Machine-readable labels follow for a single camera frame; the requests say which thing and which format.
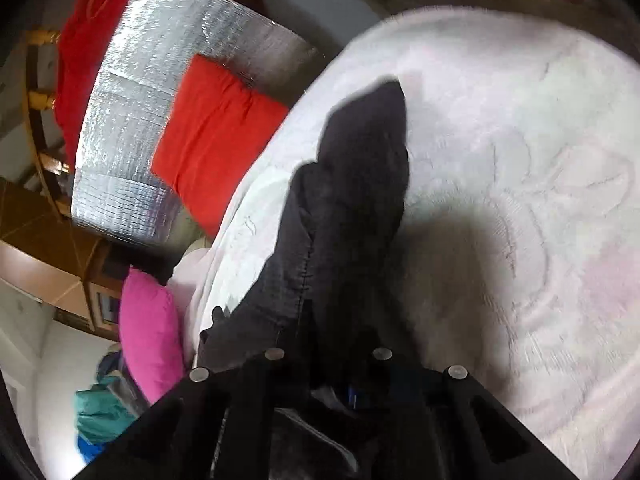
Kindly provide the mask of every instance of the wooden cabinet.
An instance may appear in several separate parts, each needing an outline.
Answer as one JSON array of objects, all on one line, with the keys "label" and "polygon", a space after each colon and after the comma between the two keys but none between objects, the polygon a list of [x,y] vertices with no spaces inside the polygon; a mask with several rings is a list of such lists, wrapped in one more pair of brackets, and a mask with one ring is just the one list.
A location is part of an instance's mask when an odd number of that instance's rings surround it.
[{"label": "wooden cabinet", "polygon": [[0,278],[117,336],[122,280],[107,276],[111,245],[55,215],[47,199],[0,179]]}]

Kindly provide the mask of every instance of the white wall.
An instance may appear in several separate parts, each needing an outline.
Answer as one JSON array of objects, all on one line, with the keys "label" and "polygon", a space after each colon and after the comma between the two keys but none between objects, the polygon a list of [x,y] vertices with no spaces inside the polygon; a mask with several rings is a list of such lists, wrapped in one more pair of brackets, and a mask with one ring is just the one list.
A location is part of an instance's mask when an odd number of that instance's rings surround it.
[{"label": "white wall", "polygon": [[38,461],[35,383],[44,335],[52,316],[52,306],[0,281],[0,367],[22,432]]},{"label": "white wall", "polygon": [[41,468],[47,480],[69,480],[83,467],[76,449],[74,393],[95,383],[112,341],[54,321],[47,332],[36,382]]},{"label": "white wall", "polygon": [[380,22],[365,0],[264,0],[268,16],[332,59]]}]

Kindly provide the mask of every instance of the red cushion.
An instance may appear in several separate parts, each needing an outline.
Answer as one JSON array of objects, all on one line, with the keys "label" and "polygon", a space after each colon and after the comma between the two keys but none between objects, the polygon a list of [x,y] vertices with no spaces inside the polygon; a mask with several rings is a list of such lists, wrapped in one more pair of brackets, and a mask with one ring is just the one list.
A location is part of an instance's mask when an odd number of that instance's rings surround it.
[{"label": "red cushion", "polygon": [[74,13],[60,33],[54,114],[72,171],[95,77],[128,1],[76,0]]},{"label": "red cushion", "polygon": [[156,148],[153,174],[167,183],[210,237],[231,197],[288,110],[229,70],[195,56]]}]

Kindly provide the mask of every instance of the pink pillow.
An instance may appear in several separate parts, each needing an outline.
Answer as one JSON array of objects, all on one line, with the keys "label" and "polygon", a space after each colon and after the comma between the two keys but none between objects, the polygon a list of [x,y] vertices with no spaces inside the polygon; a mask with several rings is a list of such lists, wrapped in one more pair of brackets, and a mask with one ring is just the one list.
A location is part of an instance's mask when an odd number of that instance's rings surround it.
[{"label": "pink pillow", "polygon": [[119,325],[127,367],[153,404],[184,375],[180,323],[171,292],[131,267],[122,288]]}]

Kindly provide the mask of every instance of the clothing pile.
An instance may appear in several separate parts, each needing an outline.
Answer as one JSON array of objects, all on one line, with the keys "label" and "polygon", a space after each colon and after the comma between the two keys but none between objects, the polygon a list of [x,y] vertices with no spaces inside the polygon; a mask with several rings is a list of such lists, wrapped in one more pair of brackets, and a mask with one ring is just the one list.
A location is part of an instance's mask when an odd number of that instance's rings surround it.
[{"label": "clothing pile", "polygon": [[98,365],[96,384],[76,392],[78,451],[91,462],[149,406],[131,377],[119,344],[112,345]]}]

